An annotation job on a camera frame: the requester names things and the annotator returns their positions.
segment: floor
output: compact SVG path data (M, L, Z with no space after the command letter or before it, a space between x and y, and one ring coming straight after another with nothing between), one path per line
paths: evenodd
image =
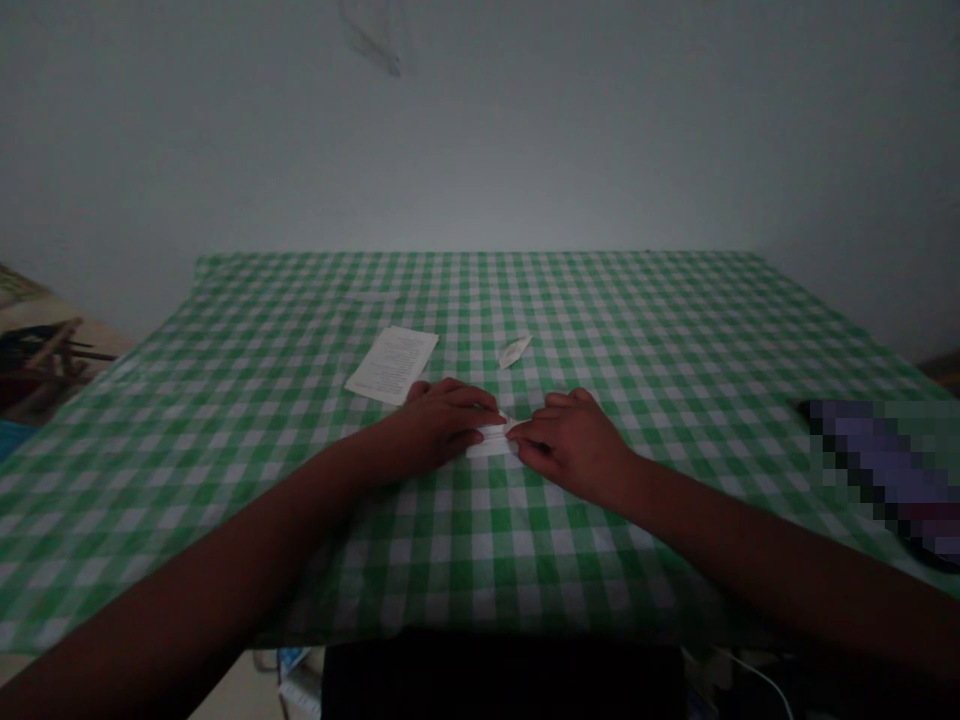
M0 655L0 685L27 666L24 655ZM307 717L290 708L290 719ZM191 716L192 720L283 720L277 697L277 678L254 669L252 653L245 652L220 684Z

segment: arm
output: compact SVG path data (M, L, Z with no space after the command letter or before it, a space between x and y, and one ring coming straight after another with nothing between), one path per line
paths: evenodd
M0 717L185 717L365 492L460 454L482 440L473 428L504 422L496 409L456 380L417 383L30 665L0 690Z
M533 470L648 530L781 626L848 657L960 682L960 603L636 455L587 391L551 393L508 436Z

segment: white wall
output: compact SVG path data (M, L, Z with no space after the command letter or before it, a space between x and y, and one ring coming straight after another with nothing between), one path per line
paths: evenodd
M947 0L407 0L400 80L336 0L3 7L0 258L136 337L200 252L747 248L960 345Z

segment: finger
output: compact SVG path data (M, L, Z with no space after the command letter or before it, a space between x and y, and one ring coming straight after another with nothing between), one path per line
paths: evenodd
M597 404L597 401L593 399L593 395L591 395L589 392L587 392L583 388L577 388L576 390L574 390L572 393L570 393L570 397L576 398L577 400L580 400L582 402L592 402L594 405Z
M413 385L410 386L410 390L407 392L407 402L413 402L414 400L419 400L430 390L430 383L426 380L417 380Z
M538 475L552 480L560 475L560 464L549 450L526 440L518 442L520 462Z
M503 425L506 422L500 413L492 413L478 407L456 408L450 418L449 428L453 432L460 432L481 425Z
M479 405L491 412L497 412L497 399L486 390L478 387L462 387L447 394L447 402L456 407Z
M451 436L443 448L444 462L453 460L458 455L462 455L471 445L479 445L483 442L483 435L476 430L464 430Z
M514 425L513 429L507 433L507 439L517 441L529 440L530 442L553 447L554 421L528 420L525 423Z
M465 382L461 382L456 378L444 378L443 380L441 380L440 382L438 382L436 385L433 386L433 389L430 390L430 394L443 395L444 393L448 393L451 390L456 390L457 388L466 387L466 386L467 384Z
M560 408L540 408L531 415L533 420L556 420L563 415L563 410Z
M576 400L563 393L548 393L545 402L547 407L573 407L577 404Z

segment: white cable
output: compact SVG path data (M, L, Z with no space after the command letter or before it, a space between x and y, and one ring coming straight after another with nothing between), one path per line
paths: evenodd
M723 648L714 647L714 649L715 649L715 650L719 650L720 652L722 652L724 655L726 655L728 658L730 658L731 660L733 660L733 661L734 661L735 663L737 663L738 665L742 665L743 667L745 667L745 668L746 668L747 670L749 670L750 672L752 672L752 673L754 673L754 674L756 674L756 675L759 675L759 676L762 677L764 680L766 680L768 683L770 683L770 684L773 686L773 689L777 691L777 694L780 696L780 699L783 700L783 706L787 709L787 720L793 720L793 710L790 709L790 703L787 702L787 696L783 694L783 690L781 690L780 687L779 687L773 680L771 680L770 678L768 678L766 675L764 675L762 672L760 672L759 670L757 670L755 667L753 667L753 666L751 666L751 665L747 665L743 660L741 660L740 658L736 657L736 656L733 655L732 653L727 652L727 651L724 650Z

